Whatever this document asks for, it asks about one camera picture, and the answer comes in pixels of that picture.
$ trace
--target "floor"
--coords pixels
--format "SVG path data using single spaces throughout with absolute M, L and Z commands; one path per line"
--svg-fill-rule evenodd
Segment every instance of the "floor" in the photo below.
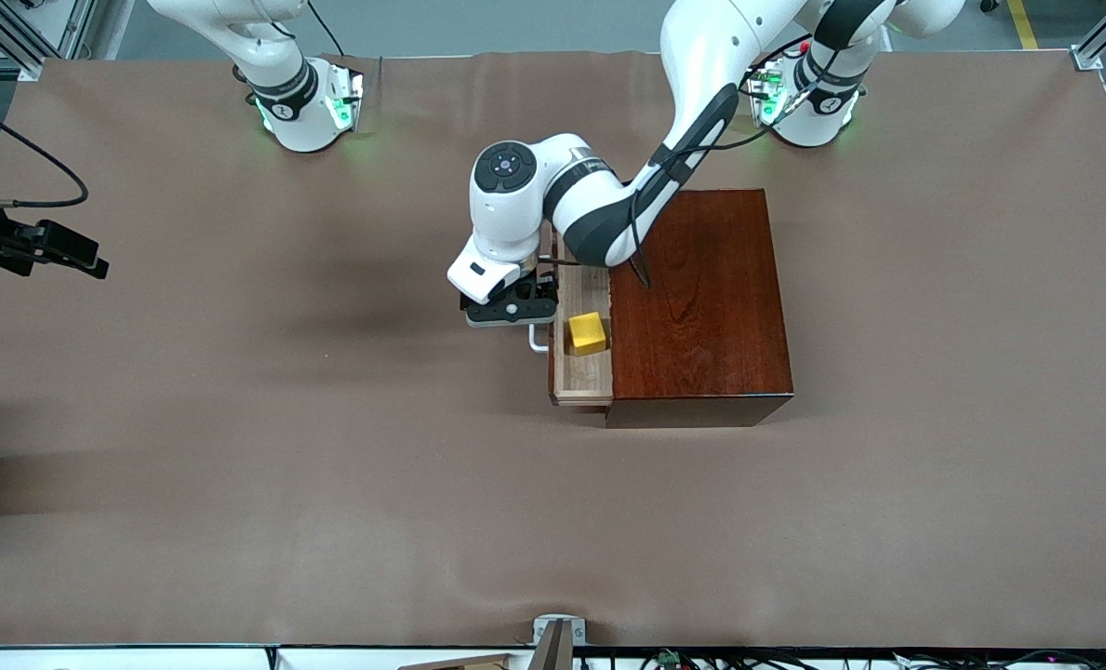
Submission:
M 1106 0 L 1026 0 L 1025 33 L 1041 48 L 1067 48 L 1106 13 Z M 361 56 L 446 56 L 486 51 L 656 51 L 660 17 L 671 0 L 315 0 L 349 54 Z M 114 42 L 121 60 L 221 59 L 206 39 L 157 14 L 144 0 L 114 0 L 95 42 Z M 322 27 L 305 14 L 289 22 L 310 52 L 333 51 Z M 1019 50 L 1011 7 L 983 14 L 968 0 L 949 29 L 926 39 L 893 35 L 896 51 Z M 0 115 L 14 86 L 0 82 Z

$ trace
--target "yellow cube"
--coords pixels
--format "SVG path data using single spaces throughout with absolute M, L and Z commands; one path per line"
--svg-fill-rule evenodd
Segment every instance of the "yellow cube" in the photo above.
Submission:
M 570 346 L 574 356 L 589 356 L 606 350 L 606 331 L 603 317 L 589 314 L 570 317 Z

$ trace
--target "wire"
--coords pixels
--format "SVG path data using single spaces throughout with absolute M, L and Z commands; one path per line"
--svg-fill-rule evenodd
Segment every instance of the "wire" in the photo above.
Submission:
M 1012 666 L 1018 664 L 1018 662 L 1029 662 L 1039 657 L 1045 657 L 1047 661 L 1053 662 L 1066 662 L 1066 664 L 1076 664 L 1088 667 L 1089 670 L 1106 670 L 1106 662 L 1093 661 L 1089 658 L 1079 656 L 1076 653 L 1071 653 L 1066 651 L 1057 651 L 1057 649 L 1036 649 L 1036 651 L 1025 653 L 1020 658 L 1015 658 L 1014 661 L 1003 661 L 1003 662 L 990 662 L 981 661 L 974 657 L 967 657 L 964 661 L 948 661 L 945 658 L 938 658 L 935 656 L 927 655 L 915 655 L 909 658 L 910 664 L 907 667 L 909 670 L 1008 670 Z
M 77 174 L 75 171 L 73 171 L 72 169 L 69 169 L 67 165 L 64 165 L 64 164 L 62 164 L 62 161 L 58 160 L 58 157 L 52 156 L 52 154 L 50 154 L 50 153 L 45 151 L 44 149 L 42 149 L 41 147 L 39 147 L 39 145 L 34 144 L 34 142 L 32 142 L 31 139 L 28 139 L 27 137 L 22 136 L 20 133 L 14 132 L 14 128 L 12 128 L 11 126 L 8 126 L 8 124 L 2 123 L 1 121 L 0 121 L 0 130 L 3 132 L 3 133 L 7 133 L 9 136 L 14 137 L 15 139 L 20 140 L 21 144 L 23 144 L 25 147 L 28 147 L 32 151 L 35 151 L 40 156 L 43 156 L 44 158 L 46 158 L 46 160 L 50 161 L 50 164 L 56 166 L 61 171 L 63 171 L 64 174 L 69 175 L 69 178 L 72 179 L 74 184 L 76 184 L 77 190 L 80 190 L 80 193 L 76 196 L 76 198 L 69 198 L 67 200 L 9 200 L 9 202 L 11 202 L 11 207 L 13 207 L 13 208 L 72 208 L 73 205 L 81 205 L 82 202 L 85 202 L 85 199 L 90 198 L 90 188 L 85 187 L 85 182 L 82 181 L 82 179 L 80 177 L 77 177 Z
M 254 11 L 259 12 L 260 17 L 263 17 L 263 21 L 267 21 L 268 25 L 272 27 L 272 30 L 275 30 L 276 32 L 279 32 L 280 34 L 284 35 L 288 39 L 296 39 L 295 34 L 285 31 L 283 27 L 281 27 L 280 24 L 278 24 L 278 22 L 275 22 L 275 19 L 272 18 L 272 14 L 268 13 L 267 8 L 264 8 L 263 6 L 263 0 L 251 0 L 251 4 L 254 6 Z
M 759 651 L 763 651 L 763 649 L 754 649 L 753 651 L 758 651 L 759 652 Z M 752 669 L 752 667 L 755 667 L 755 666 L 772 667 L 772 670 L 787 670 L 786 667 L 780 666 L 779 662 L 776 662 L 776 661 L 765 661 L 762 658 L 752 658 L 752 664 L 750 664 L 750 666 L 747 666 L 743 662 L 743 660 L 739 659 L 739 658 L 732 659 L 732 661 L 727 661 L 727 662 L 729 664 L 731 664 L 732 667 L 737 667 L 737 669 L 739 669 L 739 670 L 750 670 L 750 669 Z M 803 662 L 800 662 L 800 661 L 796 661 L 793 664 L 794 666 L 795 664 L 804 666 Z
M 812 34 L 805 33 L 805 34 L 802 35 L 802 38 L 794 39 L 792 42 L 786 43 L 785 45 L 779 48 L 779 50 L 772 51 L 772 52 L 770 52 L 770 54 L 762 56 L 762 59 L 760 59 L 760 62 L 758 62 L 758 63 L 753 64 L 751 67 L 747 69 L 747 73 L 745 73 L 745 75 L 743 75 L 743 81 L 740 82 L 740 84 L 739 84 L 739 93 L 742 93 L 743 95 L 747 95 L 748 97 L 751 97 L 752 93 L 750 91 L 743 90 L 743 85 L 747 84 L 747 82 L 752 78 L 752 74 L 757 73 L 758 71 L 760 71 L 760 69 L 763 67 L 763 65 L 765 65 L 770 61 L 774 61 L 775 59 L 778 59 L 778 56 L 780 56 L 781 54 L 783 54 L 783 52 L 785 52 L 787 50 L 791 50 L 793 46 L 799 45 L 800 43 L 806 41 L 806 39 L 811 39 L 811 38 L 813 38 Z
M 803 103 L 807 101 L 808 95 L 813 91 L 815 91 L 818 85 L 821 85 L 822 81 L 825 80 L 825 73 L 830 72 L 830 69 L 834 66 L 834 61 L 837 60 L 838 60 L 838 51 L 835 51 L 830 56 L 828 62 L 825 63 L 825 67 L 822 67 L 822 72 L 818 73 L 817 76 L 812 82 L 810 82 L 810 84 L 805 88 L 796 92 L 795 97 L 793 97 L 792 101 L 787 103 L 785 107 L 783 107 L 783 111 L 780 112 L 780 115 L 778 115 L 776 118 L 772 119 L 772 123 L 770 123 L 768 126 L 764 126 L 762 130 L 755 133 L 755 135 L 740 139 L 739 142 L 731 142 L 731 144 L 699 144 L 697 145 L 697 147 L 685 147 L 684 149 L 677 149 L 676 151 L 669 153 L 667 157 L 662 158 L 662 160 L 659 161 L 660 170 L 664 170 L 664 165 L 668 164 L 668 161 L 675 161 L 676 158 L 685 156 L 686 154 L 690 154 L 691 156 L 692 154 L 696 154 L 698 151 L 726 151 L 727 149 L 737 149 L 740 147 L 745 147 L 745 145 L 755 142 L 760 137 L 763 137 L 764 135 L 766 135 L 766 133 L 772 132 L 772 128 L 774 128 L 776 124 L 787 118 L 789 115 L 793 114 L 794 111 L 799 109 L 800 105 L 803 105 Z M 628 226 L 630 229 L 630 238 L 635 240 L 635 253 L 628 259 L 628 264 L 630 265 L 630 272 L 634 272 L 636 279 L 639 280 L 639 284 L 641 284 L 643 287 L 645 289 L 651 289 L 651 276 L 649 271 L 647 271 L 647 257 L 645 255 L 645 253 L 643 253 L 643 241 L 639 238 L 639 230 L 636 224 L 637 214 L 635 209 L 636 205 L 638 203 L 639 196 L 641 193 L 643 193 L 643 186 L 639 186 L 636 188 L 635 193 L 630 195 L 630 202 L 628 207 L 628 222 L 629 222 Z M 635 263 L 636 259 L 639 259 L 639 266 L 636 266 Z M 812 667 L 805 667 L 803 662 L 800 666 L 804 667 L 805 670 L 812 670 Z
M 676 656 L 681 659 L 681 666 L 684 666 L 687 670 L 701 670 L 701 666 L 693 662 L 693 659 L 686 656 L 685 652 L 676 652 Z
M 580 262 L 570 262 L 570 260 L 553 258 L 552 255 L 536 255 L 535 262 L 547 264 L 582 264 Z
M 345 50 L 342 50 L 342 44 L 338 41 L 336 41 L 336 38 L 333 38 L 333 31 L 328 29 L 328 25 L 325 24 L 325 19 L 323 19 L 322 15 L 320 15 L 320 12 L 317 12 L 317 8 L 313 7 L 313 0 L 309 0 L 309 11 L 312 12 L 314 17 L 317 17 L 317 22 L 322 24 L 323 29 L 325 29 L 325 34 L 331 35 L 331 42 L 333 42 L 333 46 L 336 48 L 336 54 L 343 56 L 344 59 Z

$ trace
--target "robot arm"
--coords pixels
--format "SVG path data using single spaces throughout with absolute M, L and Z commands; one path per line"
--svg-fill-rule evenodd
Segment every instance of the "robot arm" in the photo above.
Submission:
M 306 59 L 274 21 L 305 11 L 306 0 L 148 0 L 152 8 L 225 51 L 255 94 L 263 126 L 293 151 L 317 151 L 353 130 L 362 77 Z
M 578 262 L 616 266 L 635 253 L 660 209 L 689 177 L 739 108 L 744 72 L 804 0 L 677 0 L 660 27 L 660 61 L 675 119 L 651 160 L 624 186 L 575 135 L 529 147 L 488 147 L 471 174 L 474 234 L 448 279 L 479 304 L 531 272 L 543 218 Z M 634 216 L 634 226 L 630 223 Z
M 936 27 L 951 21 L 962 0 L 906 0 L 919 4 L 907 21 Z M 796 62 L 792 105 L 804 103 L 791 126 L 764 119 L 795 144 L 825 144 L 849 121 L 894 0 L 676 0 L 660 29 L 660 61 L 675 102 L 668 135 L 628 185 L 575 135 L 539 144 L 490 145 L 471 170 L 474 232 L 447 272 L 468 301 L 490 305 L 502 289 L 535 268 L 541 220 L 552 221 L 565 247 L 583 264 L 613 268 L 637 250 L 656 217 L 693 175 L 706 149 L 722 136 L 739 107 L 739 88 L 753 59 L 791 21 L 824 44 L 824 52 Z M 834 52 L 837 67 L 830 67 Z M 836 105 L 826 102 L 837 98 Z M 849 101 L 843 107 L 843 101 Z M 834 112 L 845 109 L 843 115 Z M 780 114 L 779 108 L 773 109 Z M 504 317 L 504 323 L 517 322 Z M 489 326 L 499 323 L 474 323 Z

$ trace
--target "brown wooden box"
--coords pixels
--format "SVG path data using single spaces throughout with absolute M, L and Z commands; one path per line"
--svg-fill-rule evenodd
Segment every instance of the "brown wooden box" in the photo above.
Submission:
M 611 428 L 718 427 L 757 425 L 792 397 L 763 191 L 684 191 L 643 250 L 649 289 L 626 266 L 562 268 L 553 402 L 607 407 Z M 612 348 L 568 356 L 564 321 L 595 310 Z

